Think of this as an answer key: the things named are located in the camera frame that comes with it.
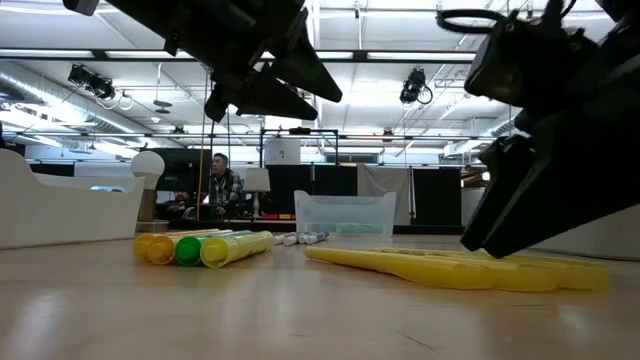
man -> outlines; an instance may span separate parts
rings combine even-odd
[[[229,169],[229,158],[221,153],[213,155],[213,187],[209,196],[214,211],[224,216],[241,200],[242,180]]]

table surface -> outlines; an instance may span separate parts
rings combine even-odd
[[[323,246],[456,249],[455,237]],[[307,260],[303,246],[213,270],[136,263],[132,242],[0,251],[0,359],[637,359],[640,264],[612,290],[426,288]]]

green marker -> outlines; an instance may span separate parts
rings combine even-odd
[[[251,231],[236,231],[223,234],[211,234],[204,236],[186,236],[180,239],[176,244],[175,257],[178,264],[182,266],[197,266],[200,265],[200,248],[202,244],[211,239],[216,238],[229,238],[241,235],[251,234]]]

computer monitor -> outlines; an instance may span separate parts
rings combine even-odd
[[[181,191],[191,194],[198,192],[201,150],[159,148],[151,149],[151,151],[160,155],[165,164],[164,173],[158,180],[156,190]],[[204,154],[202,154],[201,192],[209,191],[211,158],[211,150],[204,150]]]

lamp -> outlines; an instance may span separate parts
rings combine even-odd
[[[138,221],[153,221],[156,210],[156,185],[164,173],[164,160],[152,151],[143,151],[131,160],[131,171],[136,177],[144,177],[144,192]]]
[[[271,191],[269,184],[269,170],[263,168],[247,169],[244,179],[244,190],[255,193],[253,198],[253,219],[260,217],[260,202],[258,193]]]

